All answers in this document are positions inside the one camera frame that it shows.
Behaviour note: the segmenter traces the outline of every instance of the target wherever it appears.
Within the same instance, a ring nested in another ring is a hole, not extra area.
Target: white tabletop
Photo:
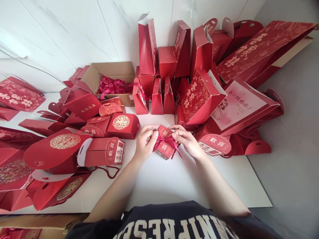
[[[59,94],[45,94],[45,97],[47,100],[38,110],[48,110],[48,104],[56,102],[59,99]],[[126,111],[127,113],[134,114],[135,108],[127,107]],[[162,124],[168,127],[174,124],[174,115],[155,116],[148,114],[139,115],[138,117],[141,126],[146,124]],[[36,112],[20,112],[9,122],[0,121],[0,125],[29,131],[18,126],[24,119],[41,118],[39,118],[39,114]],[[135,140],[124,141],[126,142],[126,149],[122,169],[131,160],[136,146]],[[167,161],[156,153],[151,155],[140,170],[136,186],[127,207],[128,210],[134,206],[189,200],[194,200],[207,208],[209,207],[205,192],[199,181],[194,160],[185,152],[182,145],[180,146],[180,153],[183,159],[176,153],[172,160],[169,159]],[[229,159],[215,156],[211,157],[211,159],[247,207],[272,207],[246,156],[234,156]],[[111,174],[114,172],[113,169],[109,169],[109,171]],[[103,170],[98,169],[92,173],[86,182],[65,203],[44,209],[38,213],[90,212],[113,181],[114,179],[109,179]],[[13,214],[34,213],[37,212],[33,206],[13,212]]]

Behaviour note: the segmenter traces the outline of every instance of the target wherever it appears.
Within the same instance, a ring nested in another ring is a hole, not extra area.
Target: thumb
[[[173,137],[173,139],[175,139],[176,141],[182,143],[183,145],[185,145],[188,142],[187,139],[183,138],[180,135],[177,135],[176,133],[172,133],[172,137]]]

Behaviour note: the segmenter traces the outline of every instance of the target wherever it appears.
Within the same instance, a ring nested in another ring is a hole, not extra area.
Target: cardboard box
[[[173,79],[174,71],[177,65],[175,49],[173,46],[159,47],[159,73],[161,79],[169,77]]]
[[[174,77],[189,76],[190,71],[190,27],[183,21],[177,21],[178,30],[175,41],[177,65]]]
[[[232,146],[228,139],[218,134],[207,134],[198,140],[200,147],[210,156],[228,154]]]
[[[214,43],[213,62],[218,64],[234,38],[234,25],[229,18],[223,19],[221,30],[216,30],[216,18],[209,20],[204,27],[206,25],[208,27],[208,34]]]
[[[41,134],[45,137],[48,137],[66,127],[69,127],[67,124],[63,124],[60,122],[50,122],[50,121],[42,121],[35,119],[25,119],[19,126],[29,129],[35,133]]]
[[[159,132],[159,138],[168,138],[172,135],[173,131],[169,130],[168,128],[160,125],[157,129]],[[176,144],[174,140],[171,142],[165,140],[157,140],[154,148],[155,152],[160,155],[163,159],[168,160],[169,158],[174,156],[176,149],[171,145],[172,143]]]
[[[148,14],[142,14],[139,19],[139,50],[140,73],[155,75],[158,67],[156,36],[154,20],[148,19]]]
[[[71,113],[64,123],[76,129],[80,129],[86,125],[86,121],[74,113]]]
[[[315,23],[272,21],[252,39],[224,59],[218,72],[226,82],[236,78],[250,84],[265,67],[288,52],[310,32]]]
[[[111,166],[122,165],[125,142],[117,137],[87,139],[77,156],[79,166]]]
[[[108,138],[110,134],[107,132],[107,128],[110,121],[110,116],[93,117],[87,120],[86,125],[83,126],[81,130],[92,134],[93,138]]]
[[[125,106],[119,97],[114,97],[102,101],[101,103],[103,104],[99,109],[100,116],[111,116],[114,113],[126,113]]]
[[[181,104],[186,123],[205,123],[226,96],[211,70],[198,70]]]
[[[155,80],[154,80],[151,114],[152,115],[162,115],[163,114],[161,82],[160,82],[159,78],[155,78]]]
[[[133,87],[133,99],[135,104],[135,111],[137,115],[148,115],[149,114],[149,99],[145,95],[143,87],[140,83],[139,78],[135,78]]]
[[[213,41],[207,27],[199,26],[193,34],[193,50],[190,66],[190,78],[193,79],[197,70],[208,72],[213,63]]]
[[[260,22],[253,20],[243,20],[234,23],[234,39],[227,48],[222,60],[236,51],[243,44],[248,42],[253,36],[263,29]]]
[[[140,73],[140,66],[136,67],[135,78],[140,79],[141,86],[147,98],[152,97],[154,87],[154,75],[142,75]]]
[[[111,77],[113,79],[122,79],[127,83],[133,83],[135,78],[134,69],[130,61],[124,62],[102,62],[92,63],[81,81],[85,82],[90,90],[98,97],[97,94],[100,88],[101,75]],[[127,107],[134,106],[132,94],[107,94],[106,98],[111,99],[120,97],[123,104]]]
[[[170,85],[169,77],[165,78],[165,90],[164,90],[164,107],[163,114],[174,114],[175,113],[175,102],[172,92],[172,87]]]
[[[77,171],[77,152],[92,134],[65,128],[31,145],[23,160],[33,169],[48,170],[52,174],[71,174]]]
[[[22,160],[24,150],[0,141],[0,192],[26,188],[33,170]]]
[[[60,103],[83,120],[88,120],[99,113],[101,106],[98,98],[82,81],[72,80],[72,88],[64,88],[60,91]]]
[[[180,124],[187,131],[194,131],[200,127],[200,124],[186,124],[184,113],[180,105],[178,105],[176,108],[175,115],[174,115],[174,123]]]
[[[139,129],[140,121],[135,114],[115,113],[107,132],[113,137],[118,137],[120,139],[135,139]]]
[[[40,239],[63,239],[75,224],[87,216],[88,213],[9,215],[1,218],[0,227],[41,230]]]
[[[3,107],[0,107],[0,120],[10,121],[17,113],[19,113],[18,110],[9,109],[6,105],[3,105]]]
[[[215,134],[235,134],[279,106],[279,103],[236,79],[225,87],[227,97],[207,120]]]

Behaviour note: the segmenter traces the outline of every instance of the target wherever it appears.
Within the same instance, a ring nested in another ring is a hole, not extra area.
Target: white wall
[[[138,25],[151,12],[158,46],[174,45],[176,21],[191,28],[216,17],[252,19],[265,0],[0,0],[0,30],[28,51],[26,64],[67,80],[91,62],[139,64]],[[44,92],[58,92],[55,78],[13,59],[0,59],[0,80],[16,75]]]
[[[319,22],[317,0],[267,0],[255,20]],[[261,89],[283,99],[286,114],[266,123],[261,135],[272,146],[249,160],[273,208],[252,212],[285,238],[319,238],[319,32],[315,40]]]

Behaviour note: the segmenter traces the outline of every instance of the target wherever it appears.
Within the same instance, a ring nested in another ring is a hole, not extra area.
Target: red ribbon
[[[183,158],[183,157],[181,156],[179,150],[178,150],[177,144],[175,143],[175,139],[174,139],[172,136],[169,136],[169,137],[167,137],[167,138],[163,138],[163,137],[161,137],[161,136],[158,136],[157,141],[156,141],[156,143],[155,143],[155,145],[154,145],[154,148],[153,148],[153,152],[158,148],[158,146],[160,145],[161,141],[164,141],[165,143],[167,143],[167,144],[169,144],[170,146],[172,146],[172,147],[175,149],[175,151],[178,152],[179,156],[180,156],[181,158]]]

